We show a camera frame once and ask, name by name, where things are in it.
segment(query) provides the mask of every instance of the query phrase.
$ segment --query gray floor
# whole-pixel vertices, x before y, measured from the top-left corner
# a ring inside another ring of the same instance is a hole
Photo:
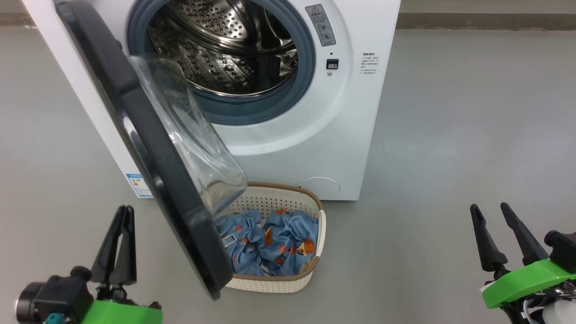
[[[498,204],[543,238],[576,231],[575,34],[401,31],[361,199],[326,203],[328,238],[293,295],[213,303],[158,206],[138,200],[36,31],[0,29],[0,321],[30,281],[90,266],[116,207],[137,213],[140,303],[165,323],[506,323],[486,310],[471,203],[521,265]]]

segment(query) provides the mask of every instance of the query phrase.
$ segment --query laundry basket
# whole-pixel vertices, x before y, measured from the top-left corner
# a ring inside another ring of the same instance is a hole
[[[251,182],[244,194],[223,214],[231,215],[245,212],[248,209],[256,209],[262,212],[264,218],[267,218],[270,213],[282,208],[291,211],[301,210],[319,221],[316,255],[310,265],[296,276],[262,277],[235,273],[226,287],[255,292],[289,293],[299,291],[310,281],[312,272],[320,261],[326,237],[326,215],[322,202],[313,193],[302,188],[280,184]]]

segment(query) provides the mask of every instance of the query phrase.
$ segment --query teal connector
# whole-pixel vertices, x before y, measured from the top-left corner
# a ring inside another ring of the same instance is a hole
[[[66,324],[66,320],[62,314],[52,313],[45,321],[46,324]]]

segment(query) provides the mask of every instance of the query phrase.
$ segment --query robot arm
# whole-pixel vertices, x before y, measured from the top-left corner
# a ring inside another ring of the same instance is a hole
[[[514,231],[524,255],[524,267],[513,272],[504,264],[486,229],[486,220],[475,204],[470,207],[482,269],[494,272],[482,297],[488,308],[504,310],[512,324],[576,324],[576,233],[549,232],[544,242],[553,248],[548,254],[510,206],[501,204],[508,226]]]
[[[136,280],[134,210],[120,206],[92,270],[76,266],[68,277],[51,276],[46,282],[29,284],[18,298],[16,318],[30,324],[161,324],[160,304],[139,306],[128,299],[123,286]],[[96,300],[88,291],[88,281],[100,284]]]

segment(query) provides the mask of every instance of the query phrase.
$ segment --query wall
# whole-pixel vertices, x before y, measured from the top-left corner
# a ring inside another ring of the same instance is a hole
[[[26,12],[24,4],[20,0],[0,1],[0,13],[22,13]]]
[[[401,12],[576,13],[569,0],[402,0]]]

